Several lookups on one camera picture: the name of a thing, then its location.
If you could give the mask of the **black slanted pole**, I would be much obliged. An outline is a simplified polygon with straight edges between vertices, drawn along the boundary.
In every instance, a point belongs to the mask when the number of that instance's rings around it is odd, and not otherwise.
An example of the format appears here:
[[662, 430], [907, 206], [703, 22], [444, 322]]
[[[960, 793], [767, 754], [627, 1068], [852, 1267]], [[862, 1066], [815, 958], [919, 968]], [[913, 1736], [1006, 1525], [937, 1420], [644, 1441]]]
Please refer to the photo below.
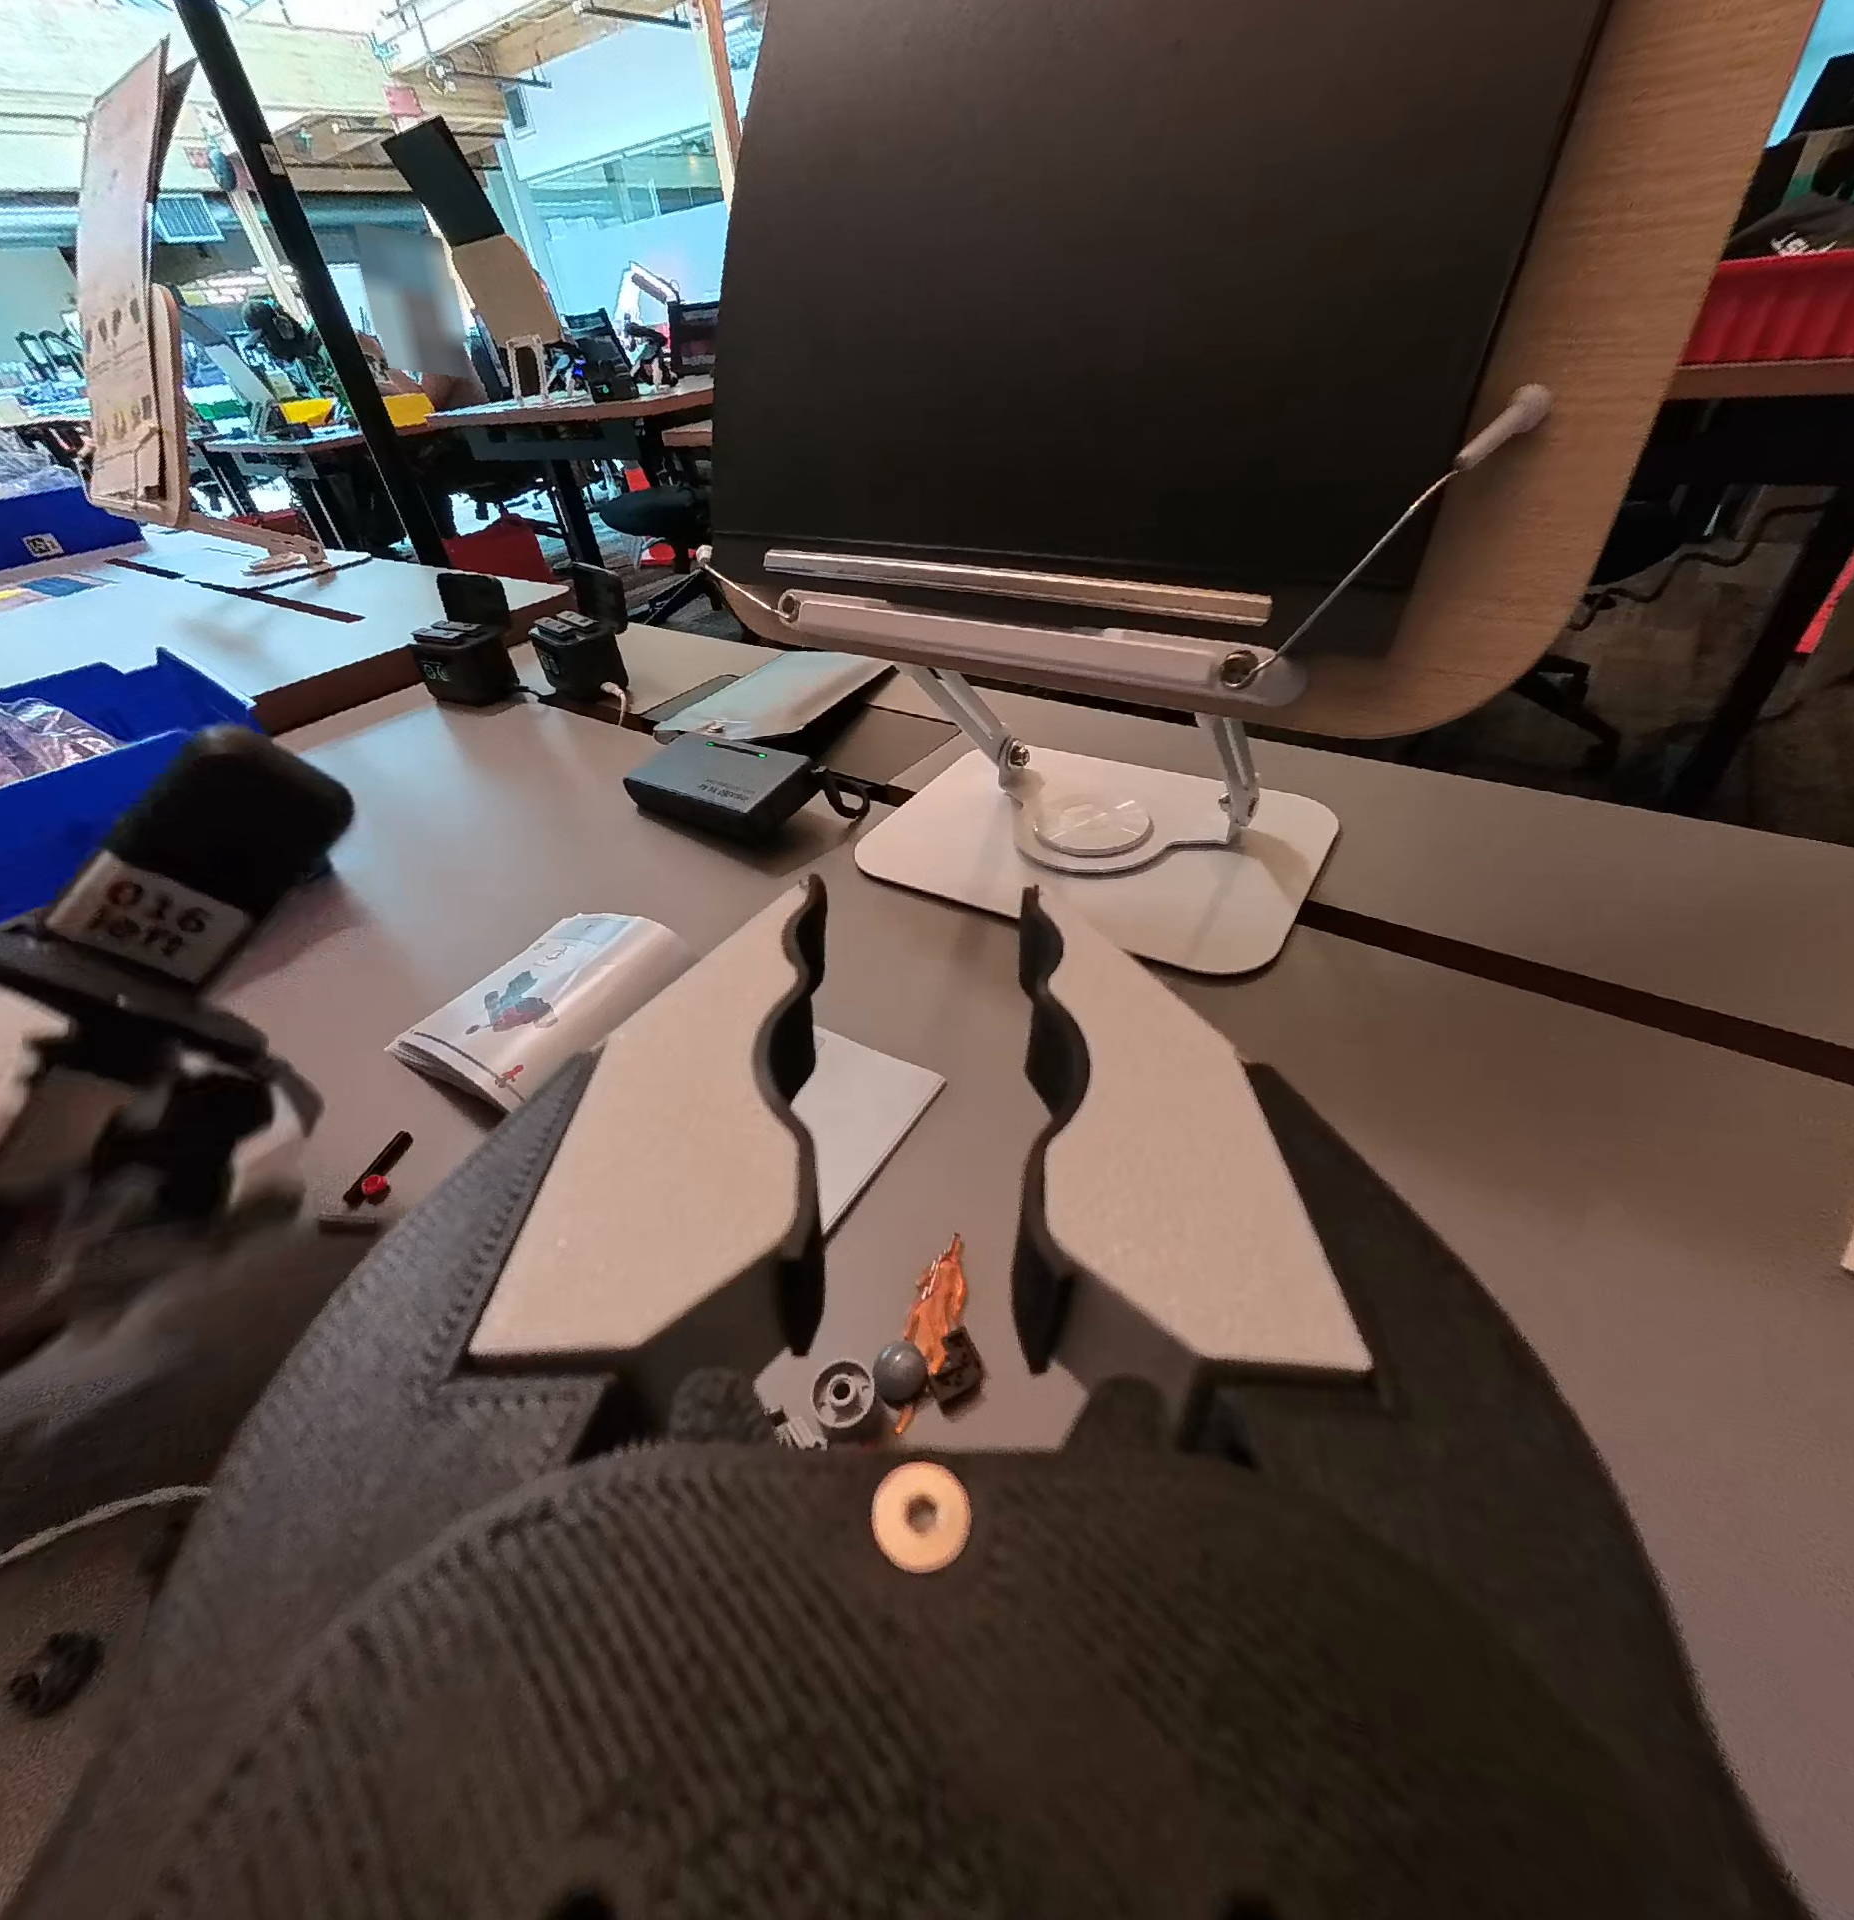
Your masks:
[[224, 126], [232, 136], [238, 158], [252, 178], [267, 226], [299, 277], [301, 293], [312, 322], [337, 371], [341, 396], [355, 420], [355, 428], [373, 460], [386, 500], [403, 524], [404, 536], [423, 566], [448, 566], [448, 547], [436, 519], [428, 493], [412, 469], [386, 403], [380, 394], [359, 331], [346, 318], [327, 260], [321, 255], [317, 231], [293, 188], [288, 161], [267, 126], [254, 85], [244, 58], [235, 47], [228, 20], [216, 3], [175, 3], [178, 14], [199, 71], [203, 73]]

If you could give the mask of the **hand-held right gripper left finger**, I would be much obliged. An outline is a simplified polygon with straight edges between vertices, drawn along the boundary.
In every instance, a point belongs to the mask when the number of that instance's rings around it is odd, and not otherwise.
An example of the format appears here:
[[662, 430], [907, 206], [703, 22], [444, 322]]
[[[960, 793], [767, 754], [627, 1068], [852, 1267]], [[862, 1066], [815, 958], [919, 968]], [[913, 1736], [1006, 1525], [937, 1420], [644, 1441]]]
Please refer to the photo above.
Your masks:
[[483, 1372], [759, 1374], [825, 1306], [828, 892], [801, 878], [602, 1045], [467, 1357]]

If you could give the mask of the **orange flame lego piece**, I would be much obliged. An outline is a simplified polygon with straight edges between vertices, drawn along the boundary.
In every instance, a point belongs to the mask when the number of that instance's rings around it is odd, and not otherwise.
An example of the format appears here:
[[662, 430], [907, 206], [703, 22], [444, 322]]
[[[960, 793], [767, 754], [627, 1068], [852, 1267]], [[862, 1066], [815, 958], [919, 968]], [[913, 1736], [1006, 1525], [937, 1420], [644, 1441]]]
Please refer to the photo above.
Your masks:
[[962, 1236], [956, 1234], [920, 1274], [906, 1313], [904, 1337], [919, 1351], [930, 1375], [941, 1374], [952, 1337], [962, 1331], [967, 1294]]

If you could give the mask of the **wooden document stand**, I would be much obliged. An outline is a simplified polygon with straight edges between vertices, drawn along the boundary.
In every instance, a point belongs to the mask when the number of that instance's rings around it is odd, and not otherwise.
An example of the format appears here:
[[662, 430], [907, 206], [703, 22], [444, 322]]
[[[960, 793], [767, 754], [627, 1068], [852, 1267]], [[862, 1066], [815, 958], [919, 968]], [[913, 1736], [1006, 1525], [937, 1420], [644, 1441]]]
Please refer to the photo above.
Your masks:
[[244, 585], [334, 573], [317, 540], [194, 515], [182, 318], [150, 281], [150, 216], [194, 65], [159, 41], [86, 119], [75, 224], [78, 325], [92, 404], [86, 495], [139, 525], [199, 525], [249, 553]]

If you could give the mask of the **small black lego piece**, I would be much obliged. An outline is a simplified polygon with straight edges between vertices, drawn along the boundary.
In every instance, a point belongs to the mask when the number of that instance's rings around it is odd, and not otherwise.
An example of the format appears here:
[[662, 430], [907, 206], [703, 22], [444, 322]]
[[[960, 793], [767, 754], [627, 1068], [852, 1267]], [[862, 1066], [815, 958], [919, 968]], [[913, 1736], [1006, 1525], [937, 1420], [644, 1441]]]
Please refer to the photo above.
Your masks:
[[75, 1705], [99, 1675], [107, 1642], [94, 1632], [55, 1632], [7, 1678], [7, 1705], [26, 1720], [50, 1720]]

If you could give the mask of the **clear plastic bag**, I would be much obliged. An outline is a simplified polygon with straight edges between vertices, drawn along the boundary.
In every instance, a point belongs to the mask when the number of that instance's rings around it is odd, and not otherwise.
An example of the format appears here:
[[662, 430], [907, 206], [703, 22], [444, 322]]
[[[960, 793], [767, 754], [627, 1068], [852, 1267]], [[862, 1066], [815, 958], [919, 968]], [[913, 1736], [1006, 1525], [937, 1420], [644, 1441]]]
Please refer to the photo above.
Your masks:
[[0, 791], [107, 758], [120, 747], [65, 707], [40, 700], [0, 705]]

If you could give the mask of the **blue storage bin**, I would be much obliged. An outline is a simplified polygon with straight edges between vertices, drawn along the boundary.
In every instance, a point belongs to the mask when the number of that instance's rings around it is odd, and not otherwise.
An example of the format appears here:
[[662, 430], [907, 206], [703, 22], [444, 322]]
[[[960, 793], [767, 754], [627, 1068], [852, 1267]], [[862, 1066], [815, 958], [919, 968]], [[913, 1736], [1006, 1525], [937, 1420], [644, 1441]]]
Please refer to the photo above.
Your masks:
[[172, 654], [0, 687], [0, 705], [20, 700], [65, 707], [122, 747], [0, 791], [0, 926], [50, 903], [188, 738], [224, 725], [265, 733], [249, 700]]
[[0, 483], [0, 576], [142, 545], [139, 524], [92, 502], [69, 469], [47, 467]]

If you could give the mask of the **lego instruction booklet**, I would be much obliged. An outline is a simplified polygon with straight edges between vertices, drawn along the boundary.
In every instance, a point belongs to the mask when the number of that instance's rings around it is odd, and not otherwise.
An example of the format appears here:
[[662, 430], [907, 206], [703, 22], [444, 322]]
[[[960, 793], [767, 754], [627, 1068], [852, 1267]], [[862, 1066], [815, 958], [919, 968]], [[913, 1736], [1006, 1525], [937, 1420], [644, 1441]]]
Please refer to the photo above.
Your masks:
[[[695, 965], [670, 927], [620, 915], [578, 915], [386, 1045], [403, 1066], [501, 1114], [516, 1112], [555, 1071], [607, 1036]], [[831, 1234], [864, 1196], [945, 1078], [828, 1028], [795, 1097], [819, 1163]]]

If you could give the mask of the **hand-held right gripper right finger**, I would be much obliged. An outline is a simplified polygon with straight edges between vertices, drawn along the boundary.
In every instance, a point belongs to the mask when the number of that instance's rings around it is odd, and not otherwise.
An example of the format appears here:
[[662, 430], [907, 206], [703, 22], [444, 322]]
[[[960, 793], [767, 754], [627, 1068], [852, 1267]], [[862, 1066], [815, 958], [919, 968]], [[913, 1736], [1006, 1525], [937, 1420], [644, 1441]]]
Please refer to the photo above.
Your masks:
[[1367, 1379], [1368, 1342], [1235, 1047], [1052, 887], [1022, 894], [1014, 1331], [1033, 1375]]

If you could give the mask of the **flat grey folder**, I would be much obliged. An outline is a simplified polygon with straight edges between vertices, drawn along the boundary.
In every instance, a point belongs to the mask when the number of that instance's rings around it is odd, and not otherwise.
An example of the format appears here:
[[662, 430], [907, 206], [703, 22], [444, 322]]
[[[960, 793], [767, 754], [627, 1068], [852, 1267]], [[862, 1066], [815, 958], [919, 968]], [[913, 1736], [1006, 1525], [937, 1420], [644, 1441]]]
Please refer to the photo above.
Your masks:
[[793, 739], [831, 715], [857, 712], [892, 675], [892, 664], [846, 654], [780, 654], [753, 671], [712, 682], [651, 709], [659, 739], [710, 738], [737, 747]]

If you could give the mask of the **red fabric bin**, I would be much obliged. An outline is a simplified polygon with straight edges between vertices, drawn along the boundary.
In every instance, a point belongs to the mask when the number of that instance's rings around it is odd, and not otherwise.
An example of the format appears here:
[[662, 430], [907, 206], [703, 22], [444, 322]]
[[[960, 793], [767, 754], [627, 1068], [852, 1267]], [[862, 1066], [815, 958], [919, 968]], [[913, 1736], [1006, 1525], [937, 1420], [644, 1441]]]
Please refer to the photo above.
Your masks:
[[1854, 363], [1854, 247], [1723, 264], [1681, 363]]

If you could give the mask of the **black charging case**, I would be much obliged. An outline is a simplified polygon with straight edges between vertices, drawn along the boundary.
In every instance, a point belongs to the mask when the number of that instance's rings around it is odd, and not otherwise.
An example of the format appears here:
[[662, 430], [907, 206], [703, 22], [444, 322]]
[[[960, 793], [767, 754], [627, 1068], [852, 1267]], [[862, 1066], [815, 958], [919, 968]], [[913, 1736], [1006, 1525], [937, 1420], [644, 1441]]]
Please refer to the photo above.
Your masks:
[[538, 670], [556, 702], [627, 707], [629, 673], [620, 639], [629, 627], [627, 590], [602, 566], [569, 573], [575, 608], [530, 629]]
[[436, 576], [440, 617], [412, 634], [417, 684], [444, 707], [487, 709], [523, 693], [512, 661], [506, 585], [491, 574], [448, 570]]

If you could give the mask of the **black office chair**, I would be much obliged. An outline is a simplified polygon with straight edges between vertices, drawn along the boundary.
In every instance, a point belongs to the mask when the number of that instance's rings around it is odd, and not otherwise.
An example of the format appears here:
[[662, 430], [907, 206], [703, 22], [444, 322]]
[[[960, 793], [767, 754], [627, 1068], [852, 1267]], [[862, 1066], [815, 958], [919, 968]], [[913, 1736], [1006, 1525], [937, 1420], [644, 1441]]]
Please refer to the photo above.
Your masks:
[[714, 488], [707, 483], [650, 487], [618, 493], [598, 508], [602, 525], [644, 543], [671, 551], [674, 570], [692, 573], [714, 525]]

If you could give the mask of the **black power bank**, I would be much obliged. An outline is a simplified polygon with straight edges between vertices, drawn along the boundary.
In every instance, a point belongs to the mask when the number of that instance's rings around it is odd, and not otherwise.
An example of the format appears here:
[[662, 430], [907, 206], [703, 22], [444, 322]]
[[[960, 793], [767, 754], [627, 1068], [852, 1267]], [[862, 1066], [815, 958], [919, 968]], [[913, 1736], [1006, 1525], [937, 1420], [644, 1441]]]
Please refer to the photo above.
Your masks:
[[685, 733], [625, 778], [627, 799], [660, 821], [744, 849], [778, 842], [815, 801], [835, 818], [867, 820], [874, 798], [815, 758], [758, 741]]

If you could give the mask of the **black panel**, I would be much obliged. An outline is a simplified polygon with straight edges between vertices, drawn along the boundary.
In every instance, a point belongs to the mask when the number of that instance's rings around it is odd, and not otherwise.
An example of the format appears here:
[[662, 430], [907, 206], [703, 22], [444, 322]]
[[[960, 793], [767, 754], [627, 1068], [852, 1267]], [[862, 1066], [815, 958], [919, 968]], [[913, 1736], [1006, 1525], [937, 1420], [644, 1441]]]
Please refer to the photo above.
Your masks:
[[1257, 594], [1384, 657], [1610, 7], [776, 3], [714, 559]]

